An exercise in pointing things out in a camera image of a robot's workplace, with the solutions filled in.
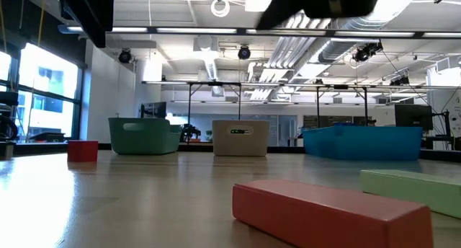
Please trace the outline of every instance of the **green block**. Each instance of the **green block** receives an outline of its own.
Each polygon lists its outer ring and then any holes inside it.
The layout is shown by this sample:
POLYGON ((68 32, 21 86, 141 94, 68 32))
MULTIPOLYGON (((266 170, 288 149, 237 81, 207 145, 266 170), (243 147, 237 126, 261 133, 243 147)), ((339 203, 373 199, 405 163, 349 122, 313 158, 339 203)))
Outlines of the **green block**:
POLYGON ((362 191, 423 203, 434 212, 461 218, 461 180, 398 170, 362 170, 362 191))

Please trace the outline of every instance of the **blue bin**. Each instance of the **blue bin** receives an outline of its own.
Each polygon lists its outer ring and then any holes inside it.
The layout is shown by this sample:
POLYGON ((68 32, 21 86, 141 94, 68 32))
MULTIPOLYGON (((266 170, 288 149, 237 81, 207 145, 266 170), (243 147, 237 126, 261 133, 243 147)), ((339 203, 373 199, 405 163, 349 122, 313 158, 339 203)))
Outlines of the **blue bin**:
POLYGON ((415 161, 423 129, 417 127, 334 126, 304 130, 307 154, 330 159, 415 161))

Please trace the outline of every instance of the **red block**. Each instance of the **red block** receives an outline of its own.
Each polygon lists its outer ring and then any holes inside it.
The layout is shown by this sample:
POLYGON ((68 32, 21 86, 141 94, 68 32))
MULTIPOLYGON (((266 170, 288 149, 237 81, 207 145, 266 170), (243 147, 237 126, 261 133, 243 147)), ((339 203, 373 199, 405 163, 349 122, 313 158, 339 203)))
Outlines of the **red block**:
POLYGON ((97 141, 69 141, 67 145, 67 162, 97 162, 97 141))
POLYGON ((432 248, 425 205, 287 180, 233 187, 233 216, 297 247, 432 248))

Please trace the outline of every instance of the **ceiling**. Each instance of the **ceiling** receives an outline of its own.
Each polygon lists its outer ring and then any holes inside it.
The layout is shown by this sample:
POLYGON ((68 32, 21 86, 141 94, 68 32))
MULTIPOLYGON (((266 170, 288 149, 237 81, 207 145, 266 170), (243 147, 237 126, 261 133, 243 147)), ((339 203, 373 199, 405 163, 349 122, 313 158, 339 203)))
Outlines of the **ceiling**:
MULTIPOLYGON (((41 0, 32 0, 40 5, 41 0)), ((459 2, 461 0, 444 0, 459 2)), ((459 13, 461 5, 412 3, 398 17, 390 21, 386 30, 461 30, 459 13)), ((58 0, 45 0, 48 12, 59 17, 58 0)), ((246 12, 245 7, 230 4, 230 12, 225 17, 216 17, 210 11, 211 1, 191 1, 191 8, 184 0, 115 0, 115 26, 187 26, 187 27, 254 27, 260 13, 246 12), (149 1, 151 3, 151 20, 149 20, 149 1)), ((193 41, 196 35, 108 35, 108 40, 131 41, 154 40, 169 60, 164 65, 164 73, 170 78, 180 79, 182 74, 196 74, 204 69, 204 62, 191 58, 193 41)), ((224 49, 217 59, 218 70, 247 71, 252 61, 267 61, 277 46, 277 37, 218 36, 219 48, 224 49), (251 60, 239 61, 237 57, 240 45, 249 45, 251 60)), ((447 53, 461 53, 461 40, 383 40, 385 52, 396 68, 412 66, 410 78, 412 83, 424 83, 426 67, 433 63, 421 61, 437 60, 447 53)), ((133 49, 138 58, 148 58, 151 49, 133 49)), ((383 76, 392 74, 395 69, 383 54, 378 54, 370 62, 355 68, 355 62, 349 62, 351 55, 346 55, 339 63, 328 68, 328 83, 360 81, 375 83, 383 76)))

